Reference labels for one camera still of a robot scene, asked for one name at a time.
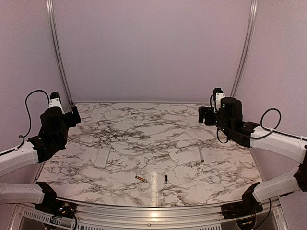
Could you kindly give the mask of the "white battery cover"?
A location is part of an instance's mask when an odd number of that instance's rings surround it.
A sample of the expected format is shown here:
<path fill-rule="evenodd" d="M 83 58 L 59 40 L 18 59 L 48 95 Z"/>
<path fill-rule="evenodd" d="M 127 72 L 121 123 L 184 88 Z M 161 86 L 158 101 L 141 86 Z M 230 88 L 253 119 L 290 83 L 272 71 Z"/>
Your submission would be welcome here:
<path fill-rule="evenodd" d="M 176 153 L 169 153 L 169 156 L 170 156 L 170 158 L 171 158 L 173 161 L 175 161 L 175 160 L 178 159 L 178 156 L 177 156 Z"/>

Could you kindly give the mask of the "white remote control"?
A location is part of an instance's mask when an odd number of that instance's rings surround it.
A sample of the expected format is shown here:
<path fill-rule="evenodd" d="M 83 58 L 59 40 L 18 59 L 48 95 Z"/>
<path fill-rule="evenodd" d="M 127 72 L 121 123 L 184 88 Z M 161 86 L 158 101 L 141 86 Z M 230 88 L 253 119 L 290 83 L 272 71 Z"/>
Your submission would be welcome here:
<path fill-rule="evenodd" d="M 105 168 L 108 162 L 110 152 L 111 152 L 110 146 L 103 146 L 97 154 L 97 157 L 94 163 L 95 167 Z"/>

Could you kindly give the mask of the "black gold battery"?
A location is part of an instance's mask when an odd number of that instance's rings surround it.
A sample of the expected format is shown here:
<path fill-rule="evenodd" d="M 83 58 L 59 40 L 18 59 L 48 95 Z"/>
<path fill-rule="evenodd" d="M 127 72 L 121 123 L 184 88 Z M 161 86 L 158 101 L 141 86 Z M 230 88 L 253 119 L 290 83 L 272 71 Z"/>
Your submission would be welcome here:
<path fill-rule="evenodd" d="M 139 176 L 137 176 L 137 175 L 135 176 L 135 178 L 138 179 L 138 180 L 140 180 L 140 181 L 142 181 L 142 182 L 145 182 L 145 179 L 144 179 L 144 178 L 141 178 L 141 177 L 139 177 Z"/>

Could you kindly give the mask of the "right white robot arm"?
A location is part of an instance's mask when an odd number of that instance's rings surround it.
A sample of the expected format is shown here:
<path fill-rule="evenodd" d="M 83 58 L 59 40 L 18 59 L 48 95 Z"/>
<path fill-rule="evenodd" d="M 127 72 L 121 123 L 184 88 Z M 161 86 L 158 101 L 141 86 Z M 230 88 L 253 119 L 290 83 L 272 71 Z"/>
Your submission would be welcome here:
<path fill-rule="evenodd" d="M 238 203 L 238 211 L 247 215 L 256 204 L 275 196 L 286 196 L 307 190 L 307 139 L 266 128 L 262 123 L 244 122 L 242 103 L 233 97 L 215 98 L 209 107 L 198 108 L 199 122 L 216 126 L 226 141 L 246 148 L 268 150 L 296 161 L 299 166 L 288 173 L 262 183 L 251 185 Z"/>

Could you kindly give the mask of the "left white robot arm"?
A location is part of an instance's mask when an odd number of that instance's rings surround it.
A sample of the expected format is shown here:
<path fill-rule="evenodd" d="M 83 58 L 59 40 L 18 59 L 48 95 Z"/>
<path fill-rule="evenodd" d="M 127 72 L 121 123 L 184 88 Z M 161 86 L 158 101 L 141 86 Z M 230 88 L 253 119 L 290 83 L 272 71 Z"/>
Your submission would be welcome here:
<path fill-rule="evenodd" d="M 0 154 L 0 175 L 4 176 L 25 166 L 43 163 L 58 151 L 64 150 L 68 131 L 81 122 L 77 107 L 63 113 L 58 106 L 48 108 L 41 116 L 41 128 L 37 136 L 29 138 L 17 149 Z M 33 184 L 0 184 L 0 203 L 34 203 L 50 213 L 60 210 L 56 192 L 45 182 Z"/>

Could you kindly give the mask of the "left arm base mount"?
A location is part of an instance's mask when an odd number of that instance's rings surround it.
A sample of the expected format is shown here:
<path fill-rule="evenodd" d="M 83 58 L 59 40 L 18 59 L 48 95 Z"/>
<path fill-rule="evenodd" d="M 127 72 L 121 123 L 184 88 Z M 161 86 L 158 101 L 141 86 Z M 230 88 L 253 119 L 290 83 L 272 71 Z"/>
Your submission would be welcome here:
<path fill-rule="evenodd" d="M 35 209 L 52 214 L 53 217 L 61 216 L 73 219 L 75 217 L 76 204 L 57 199 L 56 192 L 46 182 L 36 182 L 44 194 L 43 201 L 35 204 Z"/>

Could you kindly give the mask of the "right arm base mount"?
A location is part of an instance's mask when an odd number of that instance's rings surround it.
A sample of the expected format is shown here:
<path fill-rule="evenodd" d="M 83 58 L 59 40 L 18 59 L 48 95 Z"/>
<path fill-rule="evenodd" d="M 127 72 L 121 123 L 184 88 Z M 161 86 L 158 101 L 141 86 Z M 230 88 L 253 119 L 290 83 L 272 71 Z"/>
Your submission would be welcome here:
<path fill-rule="evenodd" d="M 263 211 L 262 204 L 257 202 L 253 196 L 254 189 L 259 182 L 252 184 L 242 195 L 241 201 L 221 205 L 224 219 L 233 219 L 254 215 Z"/>

